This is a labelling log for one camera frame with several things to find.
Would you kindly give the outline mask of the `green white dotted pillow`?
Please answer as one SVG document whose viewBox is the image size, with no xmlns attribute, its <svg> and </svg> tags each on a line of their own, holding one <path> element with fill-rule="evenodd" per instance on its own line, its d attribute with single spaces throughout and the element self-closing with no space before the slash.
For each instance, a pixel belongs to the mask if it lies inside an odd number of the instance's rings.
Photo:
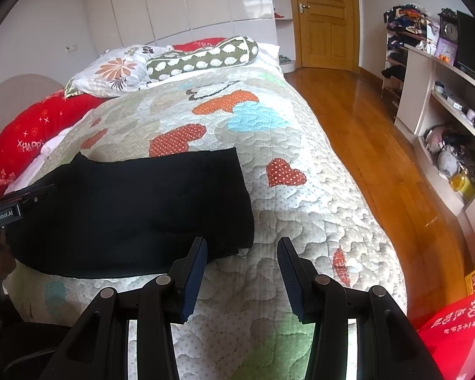
<svg viewBox="0 0 475 380">
<path fill-rule="evenodd" d="M 248 36 L 235 36 L 213 47 L 192 52 L 172 51 L 150 58 L 146 63 L 150 82 L 165 81 L 192 71 L 237 67 L 253 62 L 259 52 L 257 43 Z"/>
</svg>

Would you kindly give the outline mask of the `white shelf unit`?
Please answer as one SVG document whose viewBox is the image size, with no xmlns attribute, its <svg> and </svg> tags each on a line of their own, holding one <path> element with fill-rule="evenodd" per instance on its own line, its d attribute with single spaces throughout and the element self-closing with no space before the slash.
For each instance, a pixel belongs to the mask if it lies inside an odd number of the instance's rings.
<svg viewBox="0 0 475 380">
<path fill-rule="evenodd" d="M 398 99 L 395 125 L 413 145 L 421 170 L 457 218 L 475 263 L 475 195 L 451 189 L 467 169 L 475 185 L 475 79 L 457 67 L 457 43 L 440 37 L 440 19 L 412 3 L 383 14 L 386 63 L 382 89 Z"/>
</svg>

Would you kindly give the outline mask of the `patchwork heart quilt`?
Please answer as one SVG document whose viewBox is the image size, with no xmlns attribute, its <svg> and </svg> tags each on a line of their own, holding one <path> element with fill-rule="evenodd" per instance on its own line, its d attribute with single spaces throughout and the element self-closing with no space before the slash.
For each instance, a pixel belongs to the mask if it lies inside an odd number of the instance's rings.
<svg viewBox="0 0 475 380">
<path fill-rule="evenodd" d="M 302 379 L 313 328 L 292 313 L 279 238 L 346 287 L 384 286 L 401 308 L 407 295 L 390 239 L 309 105 L 274 66 L 257 59 L 107 100 L 31 183 L 77 154 L 115 162 L 220 149 L 237 152 L 254 243 L 206 267 L 194 314 L 173 328 L 180 377 Z"/>
</svg>

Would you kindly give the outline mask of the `pink bed sheet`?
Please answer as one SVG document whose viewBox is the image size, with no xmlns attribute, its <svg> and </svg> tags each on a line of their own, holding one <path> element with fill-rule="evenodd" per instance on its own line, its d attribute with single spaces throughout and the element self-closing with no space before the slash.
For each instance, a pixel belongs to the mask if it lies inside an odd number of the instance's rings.
<svg viewBox="0 0 475 380">
<path fill-rule="evenodd" d="M 19 175 L 19 177 L 9 184 L 5 190 L 5 194 L 12 193 L 13 191 L 21 190 L 27 187 L 32 179 L 35 178 L 45 162 L 48 161 L 49 156 L 60 145 L 61 141 L 67 136 L 67 134 L 84 118 L 88 117 L 92 111 L 88 111 L 77 123 L 68 128 L 62 130 L 57 136 L 48 140 L 40 149 L 40 154 L 30 163 L 30 165 Z"/>
</svg>

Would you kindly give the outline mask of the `beige rounded headboard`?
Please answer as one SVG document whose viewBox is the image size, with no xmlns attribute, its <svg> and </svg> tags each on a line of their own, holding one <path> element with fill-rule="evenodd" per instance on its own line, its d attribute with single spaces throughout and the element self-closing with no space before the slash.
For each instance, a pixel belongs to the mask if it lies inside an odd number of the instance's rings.
<svg viewBox="0 0 475 380">
<path fill-rule="evenodd" d="M 0 133 L 18 114 L 52 93 L 60 82 L 38 74 L 13 76 L 0 84 Z"/>
</svg>

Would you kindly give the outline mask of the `red paper bag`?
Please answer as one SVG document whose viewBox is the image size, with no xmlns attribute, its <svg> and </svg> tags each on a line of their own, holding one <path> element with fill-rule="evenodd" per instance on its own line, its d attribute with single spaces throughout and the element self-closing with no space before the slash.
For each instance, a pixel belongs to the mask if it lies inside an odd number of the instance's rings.
<svg viewBox="0 0 475 380">
<path fill-rule="evenodd" d="M 475 293 L 437 312 L 418 334 L 443 378 L 475 380 Z"/>
</svg>

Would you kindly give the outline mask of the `black pants with white logo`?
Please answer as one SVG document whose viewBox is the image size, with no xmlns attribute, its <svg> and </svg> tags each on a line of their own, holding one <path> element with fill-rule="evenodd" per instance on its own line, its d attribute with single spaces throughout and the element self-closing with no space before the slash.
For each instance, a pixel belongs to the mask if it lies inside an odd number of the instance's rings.
<svg viewBox="0 0 475 380">
<path fill-rule="evenodd" d="M 120 162 L 84 155 L 36 182 L 46 192 L 7 229 L 13 257 L 73 278 L 166 272 L 206 240 L 209 260 L 249 249 L 250 196 L 235 149 Z"/>
</svg>

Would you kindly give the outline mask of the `dark table clock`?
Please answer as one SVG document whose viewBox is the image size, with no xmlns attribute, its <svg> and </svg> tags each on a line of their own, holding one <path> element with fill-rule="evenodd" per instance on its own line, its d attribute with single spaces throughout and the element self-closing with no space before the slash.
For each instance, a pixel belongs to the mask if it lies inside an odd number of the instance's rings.
<svg viewBox="0 0 475 380">
<path fill-rule="evenodd" d="M 449 8 L 443 8 L 439 13 L 439 19 L 440 37 L 456 44 L 459 37 L 457 12 Z"/>
</svg>

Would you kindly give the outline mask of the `long red bolster pillow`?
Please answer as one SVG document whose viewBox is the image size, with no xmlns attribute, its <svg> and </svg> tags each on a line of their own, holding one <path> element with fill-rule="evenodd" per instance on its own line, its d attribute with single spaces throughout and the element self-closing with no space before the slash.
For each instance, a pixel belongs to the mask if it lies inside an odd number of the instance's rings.
<svg viewBox="0 0 475 380">
<path fill-rule="evenodd" d="M 0 133 L 0 196 L 47 141 L 103 102 L 104 98 L 87 93 L 67 98 L 60 90 L 18 114 Z"/>
</svg>

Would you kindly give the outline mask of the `yellow bottle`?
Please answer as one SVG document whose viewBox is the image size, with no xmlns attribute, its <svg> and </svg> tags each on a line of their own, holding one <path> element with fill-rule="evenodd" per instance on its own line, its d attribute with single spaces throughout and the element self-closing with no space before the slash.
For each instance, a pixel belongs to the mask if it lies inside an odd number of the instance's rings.
<svg viewBox="0 0 475 380">
<path fill-rule="evenodd" d="M 469 202 L 475 195 L 475 185 L 467 169 L 462 169 L 450 180 L 451 189 L 458 193 L 464 202 Z"/>
</svg>

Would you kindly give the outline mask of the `floral white pillow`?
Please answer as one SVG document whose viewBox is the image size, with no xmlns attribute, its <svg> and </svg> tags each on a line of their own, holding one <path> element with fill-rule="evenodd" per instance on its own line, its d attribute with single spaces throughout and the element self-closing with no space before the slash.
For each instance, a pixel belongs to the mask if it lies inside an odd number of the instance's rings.
<svg viewBox="0 0 475 380">
<path fill-rule="evenodd" d="M 107 51 L 67 82 L 65 97 L 87 93 L 115 98 L 138 91 L 148 83 L 147 62 L 172 50 L 172 46 L 132 45 Z"/>
</svg>

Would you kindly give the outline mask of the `wooden door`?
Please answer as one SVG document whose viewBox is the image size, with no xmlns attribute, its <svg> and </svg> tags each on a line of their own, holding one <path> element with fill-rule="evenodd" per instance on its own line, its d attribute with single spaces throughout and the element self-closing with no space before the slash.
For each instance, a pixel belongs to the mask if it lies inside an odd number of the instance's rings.
<svg viewBox="0 0 475 380">
<path fill-rule="evenodd" d="M 293 0 L 297 65 L 358 70 L 358 0 Z"/>
</svg>

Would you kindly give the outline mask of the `black television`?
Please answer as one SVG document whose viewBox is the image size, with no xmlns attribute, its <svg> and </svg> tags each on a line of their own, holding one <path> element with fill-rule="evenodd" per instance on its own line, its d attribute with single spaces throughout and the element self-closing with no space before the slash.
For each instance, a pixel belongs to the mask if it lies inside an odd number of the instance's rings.
<svg viewBox="0 0 475 380">
<path fill-rule="evenodd" d="M 475 79 L 475 18 L 461 11 L 457 17 L 457 67 Z"/>
</svg>

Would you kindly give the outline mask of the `white wardrobe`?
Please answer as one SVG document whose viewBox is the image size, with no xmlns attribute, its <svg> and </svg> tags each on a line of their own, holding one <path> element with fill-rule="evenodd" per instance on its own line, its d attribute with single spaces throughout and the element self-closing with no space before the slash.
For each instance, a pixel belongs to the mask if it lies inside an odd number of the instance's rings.
<svg viewBox="0 0 475 380">
<path fill-rule="evenodd" d="M 84 0 L 97 52 L 247 35 L 295 58 L 291 0 Z"/>
</svg>

